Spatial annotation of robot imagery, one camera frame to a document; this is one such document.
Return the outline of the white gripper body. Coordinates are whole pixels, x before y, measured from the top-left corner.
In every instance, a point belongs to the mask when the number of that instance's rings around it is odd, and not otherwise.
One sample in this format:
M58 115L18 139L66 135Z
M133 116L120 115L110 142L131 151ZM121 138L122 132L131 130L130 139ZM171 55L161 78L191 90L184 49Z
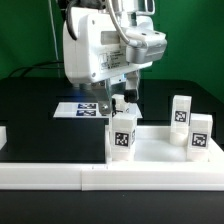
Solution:
M95 83L149 67L162 58L167 45L166 35L153 29L152 20L126 31L143 47L126 45L108 14L82 13L75 17L75 25L77 40L63 27L65 74L73 84Z

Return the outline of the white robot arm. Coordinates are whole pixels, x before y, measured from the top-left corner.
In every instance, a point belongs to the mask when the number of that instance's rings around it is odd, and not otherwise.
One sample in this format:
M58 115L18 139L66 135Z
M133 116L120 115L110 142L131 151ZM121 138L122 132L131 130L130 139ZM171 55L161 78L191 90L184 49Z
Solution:
M87 84L99 112L112 112L111 81L124 75L124 99L139 98L139 70L161 59L166 35L154 29L154 0L62 0L65 74Z

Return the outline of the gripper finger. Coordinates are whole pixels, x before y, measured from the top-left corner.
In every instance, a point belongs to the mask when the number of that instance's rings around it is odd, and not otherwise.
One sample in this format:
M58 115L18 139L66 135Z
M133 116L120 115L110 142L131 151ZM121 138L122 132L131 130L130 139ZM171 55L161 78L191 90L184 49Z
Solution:
M91 84L91 90L98 102L98 108L101 115L108 115L112 110L112 100L110 93L110 83L103 80Z
M135 103L139 99L140 72L133 71L126 74L124 100L127 103Z

